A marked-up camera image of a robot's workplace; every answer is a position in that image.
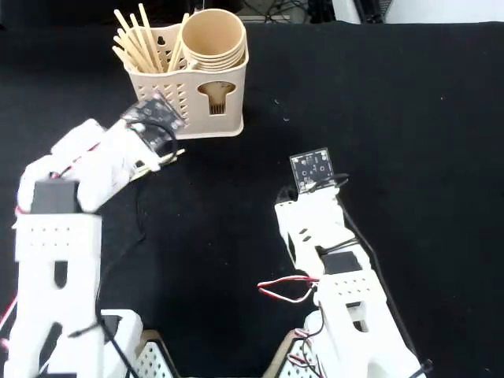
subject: table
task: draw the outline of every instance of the table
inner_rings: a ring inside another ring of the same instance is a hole
[[[135,101],[114,30],[1,32],[0,308],[16,290],[24,166],[71,127]],[[113,271],[106,308],[163,335],[183,375],[259,376],[310,304],[257,293],[292,272],[273,203],[289,155],[327,146],[421,359],[439,377],[500,376],[504,27],[251,25],[245,130],[183,142],[141,207],[147,241]],[[134,239],[134,190],[107,203],[103,265]]]

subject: wire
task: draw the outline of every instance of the wire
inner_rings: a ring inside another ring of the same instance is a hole
[[[268,295],[269,297],[279,299],[281,301],[285,301],[285,302],[289,302],[289,303],[301,303],[301,302],[304,302],[305,300],[308,299],[308,297],[313,292],[313,288],[311,287],[310,289],[308,289],[308,291],[302,297],[299,297],[296,299],[284,297],[283,295],[277,294],[277,293],[270,291],[270,290],[263,289],[262,287],[259,288],[259,292],[261,294]]]
[[[10,305],[7,307],[6,311],[0,318],[0,331],[6,325],[6,322],[9,319],[10,315],[13,313],[14,308],[16,308],[16,305],[17,305],[17,295],[13,298],[12,302],[10,303]]]
[[[336,252],[337,250],[347,248],[348,246],[355,246],[357,244],[359,244],[359,241],[356,238],[350,238],[330,248],[322,248],[321,246],[316,246],[315,250],[317,251],[319,256],[324,256],[326,254],[330,254],[331,252]]]
[[[326,177],[325,179],[318,180],[309,190],[308,193],[313,193],[316,189],[322,187],[323,185],[330,183],[331,181],[335,181],[334,186],[336,188],[342,187],[344,184],[348,182],[350,179],[350,175],[348,173],[336,173],[332,176]]]
[[[387,296],[387,303],[388,303],[388,306],[392,312],[392,315],[394,316],[394,319],[395,319],[399,329],[401,330],[402,337],[404,338],[406,345],[409,347],[409,349],[416,356],[417,351],[416,351],[415,346],[413,344],[413,339],[411,339],[411,335],[408,333],[408,330],[406,329],[406,326],[404,324],[404,320],[402,319],[401,315],[399,314],[397,305],[395,304],[395,301],[394,301],[394,298],[392,297],[391,291],[388,288],[387,283],[385,282],[384,274],[381,269],[380,261],[378,259],[378,255],[376,254],[376,251],[371,247],[371,244],[369,244],[368,240],[364,237],[361,230],[355,224],[354,219],[348,213],[348,210],[345,207],[345,205],[343,204],[343,201],[341,200],[341,198],[338,195],[336,195],[336,199],[338,200],[339,206],[341,207],[341,210],[343,211],[343,214],[346,218],[346,222],[350,225],[350,228],[354,231],[357,239],[361,242],[361,245],[367,250],[367,252],[371,256],[371,259],[372,259],[372,262],[374,264],[374,268],[376,271],[376,275],[378,276],[378,279],[381,282],[381,286],[384,289],[385,295]]]
[[[112,331],[106,326],[105,320],[103,319],[101,310],[100,310],[100,298],[101,298],[101,291],[103,287],[103,282],[106,281],[106,278],[110,274],[110,272],[115,268],[120,261],[129,254],[132,250],[134,250],[139,244],[141,244],[145,239],[146,239],[146,230],[143,225],[143,222],[141,220],[140,216],[140,195],[142,194],[143,189],[146,186],[146,183],[148,182],[148,177],[145,177],[143,180],[138,180],[135,181],[136,185],[136,193],[135,193],[135,219],[136,219],[136,226],[139,231],[140,237],[133,242],[130,246],[125,248],[116,258],[110,262],[107,267],[104,269],[102,278],[100,279],[100,283],[98,284],[98,290],[96,291],[96,299],[94,301],[94,312],[96,316],[96,323],[90,325],[89,327],[86,327],[84,329],[80,329],[78,331],[72,332],[68,337],[69,338],[76,338],[81,335],[83,335],[86,332],[91,331],[92,329],[95,329],[97,327],[101,327],[103,330],[103,333],[105,336],[109,339],[109,341],[112,343],[114,349],[116,350],[117,354],[119,355],[120,359],[126,366],[127,370],[129,373],[133,375],[134,378],[139,378],[138,373],[135,371],[133,368],[131,362],[128,360],[128,357],[124,354],[124,352],[121,350],[119,345],[117,344],[117,341],[114,339]]]
[[[306,352],[305,352],[305,345],[308,343],[308,339],[311,337],[314,337],[316,335],[321,334],[322,331],[324,330],[324,326],[325,326],[324,311],[322,310],[322,306],[319,306],[319,309],[321,310],[321,316],[322,316],[321,327],[317,331],[315,331],[314,333],[310,333],[309,335],[307,335],[307,337],[304,338],[304,340],[302,341],[302,344],[301,344],[301,353],[302,353],[302,356],[305,359],[305,362],[308,365],[309,369],[313,372],[313,374],[315,374],[315,376],[321,378],[322,377],[322,369],[321,369],[320,363],[318,363],[318,358],[317,358],[317,364],[319,366],[320,372],[318,372],[311,364],[308,363],[308,356],[306,355]]]
[[[286,281],[304,281],[310,285],[310,288],[302,297],[299,297],[296,299],[288,298],[283,295],[277,294],[274,291],[270,291],[270,290],[265,289],[265,287],[269,287],[274,284],[277,284],[280,282],[286,282]],[[273,280],[273,281],[260,282],[260,283],[258,283],[258,288],[259,288],[259,292],[261,294],[268,295],[269,297],[272,297],[274,299],[279,299],[279,300],[289,302],[289,303],[301,303],[301,302],[304,302],[305,300],[307,300],[307,298],[312,294],[313,287],[315,285],[317,285],[318,281],[319,281],[318,278],[313,278],[313,277],[308,277],[308,276],[301,276],[301,275],[285,276],[285,277],[282,277],[282,278],[279,278],[279,279]]]
[[[425,362],[420,364],[420,368],[416,372],[414,372],[411,376],[409,376],[409,378],[418,378],[422,374],[430,372],[433,369],[434,369],[434,364],[432,363],[432,361],[426,360]]]
[[[126,122],[126,125],[129,126],[132,126],[133,124],[143,124],[144,126],[154,126],[164,131],[172,139],[172,156],[165,162],[165,164],[166,165],[170,164],[173,161],[173,159],[176,158],[176,152],[179,148],[178,141],[176,139],[175,132],[170,127],[167,127],[166,125],[157,122],[155,120],[124,120],[124,121]]]

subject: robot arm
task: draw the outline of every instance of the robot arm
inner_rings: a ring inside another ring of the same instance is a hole
[[[171,154],[160,156],[171,135],[156,127],[146,130],[145,124],[131,123],[137,119],[154,119],[155,124],[162,121],[173,134],[183,127],[182,118],[160,95],[130,108],[108,130],[96,120],[85,121],[60,139],[49,155],[26,167],[17,193],[17,214],[31,212],[35,183],[49,178],[79,182],[80,207],[85,213],[94,213],[141,172],[158,171],[161,164],[175,158]]]
[[[71,130],[51,154],[31,163],[18,191],[15,258],[19,262],[17,318],[9,336],[6,378],[34,378],[53,323],[62,336],[50,373],[76,378],[124,377],[126,367],[104,343],[95,299],[100,281],[102,219],[93,214],[128,183],[176,158],[183,121],[162,95],[141,101],[110,129],[87,120]],[[163,156],[166,145],[172,153]],[[54,281],[55,265],[67,265],[66,284]],[[142,323],[129,310],[102,311],[120,318],[114,336],[130,360]],[[75,331],[88,328],[79,337]]]
[[[355,234],[345,227],[339,185],[326,149],[291,157],[298,198],[275,205],[296,269],[318,279],[320,309],[305,322],[321,376],[424,376],[387,307],[387,296]]]

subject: plastic utensil holder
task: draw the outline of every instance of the plastic utensil holder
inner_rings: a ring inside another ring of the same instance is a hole
[[[141,29],[146,38],[145,28]],[[180,24],[150,29],[164,70],[168,69],[179,29]],[[179,61],[178,70],[170,73],[152,74],[133,72],[126,67],[124,69],[139,100],[149,98],[155,91],[160,91],[187,123],[187,127],[181,130],[177,137],[195,139],[235,136],[243,130],[243,90],[248,61],[249,52],[246,45],[245,54],[239,64],[220,72],[190,69],[184,57]],[[201,92],[204,84],[212,82],[225,82],[234,86],[234,89],[226,94],[225,104],[218,108],[218,114],[211,112],[209,96]]]

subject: beige cup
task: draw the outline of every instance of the beige cup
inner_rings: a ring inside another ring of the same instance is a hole
[[[245,53],[246,31],[242,21],[222,9],[193,14],[182,27],[183,55],[199,69],[219,70],[236,65]]]

